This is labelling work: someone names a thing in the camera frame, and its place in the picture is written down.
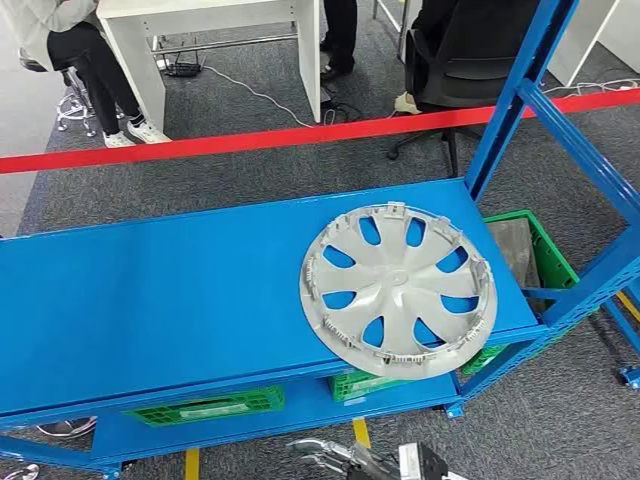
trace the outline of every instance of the blue shelving rack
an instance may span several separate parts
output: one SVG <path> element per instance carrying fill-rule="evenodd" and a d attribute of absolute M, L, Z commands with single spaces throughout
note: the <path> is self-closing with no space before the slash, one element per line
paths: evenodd
<path fill-rule="evenodd" d="M 0 436 L 0 454 L 114 479 L 126 460 L 362 415 L 441 406 L 456 417 L 466 402 L 640 276 L 638 194 L 537 87 L 577 4 L 540 1 L 463 178 L 0 241 L 0 425 L 98 417 L 90 451 L 5 435 Z M 528 292 L 555 300 L 540 317 L 529 309 L 476 207 L 525 105 L 628 223 L 580 272 L 580 283 Z M 349 367 L 304 319 L 300 263 L 338 214 L 388 201 L 448 217 L 470 238 L 497 283 L 499 308 L 488 345 L 510 346 L 464 384 L 450 373 L 359 403 L 334 402 L 324 377 Z M 229 345 L 229 338 L 238 342 Z M 285 388 L 282 411 L 159 428 L 122 413 L 272 384 Z"/>
<path fill-rule="evenodd" d="M 632 305 L 640 309 L 640 279 L 629 283 L 623 291 Z M 625 336 L 629 345 L 640 357 L 640 335 L 625 317 L 613 299 L 605 302 L 605 308 L 617 324 L 620 333 Z M 629 365 L 620 369 L 620 376 L 632 390 L 640 390 L 640 366 Z"/>

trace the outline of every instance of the black shoe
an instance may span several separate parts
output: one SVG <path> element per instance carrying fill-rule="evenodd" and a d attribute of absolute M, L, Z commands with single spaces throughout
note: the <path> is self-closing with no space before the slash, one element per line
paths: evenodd
<path fill-rule="evenodd" d="M 323 38 L 322 41 L 320 42 L 320 51 L 321 52 L 331 53 L 331 52 L 334 51 L 334 48 L 335 48 L 335 46 L 334 45 L 334 43 L 331 41 L 331 38 L 328 34 L 325 35 L 325 38 Z"/>
<path fill-rule="evenodd" d="M 320 72 L 320 83 L 333 82 L 337 78 L 349 75 L 352 71 L 353 67 L 351 67 L 348 70 L 342 70 L 338 68 L 331 68 L 328 65 L 326 65 L 323 71 Z"/>

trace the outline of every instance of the yellow floor marking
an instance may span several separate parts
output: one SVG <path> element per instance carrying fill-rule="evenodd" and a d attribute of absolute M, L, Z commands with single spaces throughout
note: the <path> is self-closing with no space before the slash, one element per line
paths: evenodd
<path fill-rule="evenodd" d="M 369 440 L 369 431 L 367 430 L 365 417 L 354 418 L 351 422 L 353 424 L 353 433 L 355 435 L 356 442 L 363 447 L 371 448 L 371 441 Z"/>
<path fill-rule="evenodd" d="M 200 449 L 191 448 L 184 453 L 184 480 L 198 480 L 200 477 Z"/>
<path fill-rule="evenodd" d="M 635 308 L 635 305 L 631 303 L 631 300 L 629 300 L 626 295 L 622 292 L 618 292 L 616 294 L 616 296 L 618 297 L 618 300 L 622 302 L 622 304 L 624 305 L 627 310 L 631 312 L 632 315 L 635 317 L 635 320 L 640 322 L 640 312 L 638 312 L 638 309 Z"/>

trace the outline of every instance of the red rope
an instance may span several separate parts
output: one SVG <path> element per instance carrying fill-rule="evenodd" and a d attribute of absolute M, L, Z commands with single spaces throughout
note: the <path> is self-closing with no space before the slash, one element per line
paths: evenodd
<path fill-rule="evenodd" d="M 563 113 L 617 107 L 640 103 L 640 88 L 615 92 L 554 99 Z M 157 145 L 137 145 L 118 149 L 106 148 L 42 155 L 22 155 L 0 158 L 0 174 L 78 168 L 116 163 L 148 162 L 174 158 L 242 152 L 266 148 L 289 147 L 316 143 L 352 140 L 383 135 L 396 135 L 438 128 L 460 127 L 488 123 L 494 107 L 448 110 L 394 118 L 363 120 L 314 128 L 288 128 L 262 132 L 176 140 Z M 529 109 L 525 118 L 533 117 Z"/>

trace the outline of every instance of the white jacket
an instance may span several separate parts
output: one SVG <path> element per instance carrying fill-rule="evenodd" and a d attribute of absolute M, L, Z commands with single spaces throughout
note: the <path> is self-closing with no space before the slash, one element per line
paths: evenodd
<path fill-rule="evenodd" d="M 53 70 L 49 32 L 66 32 L 96 9 L 97 0 L 0 0 L 2 12 L 20 45 L 48 70 Z"/>

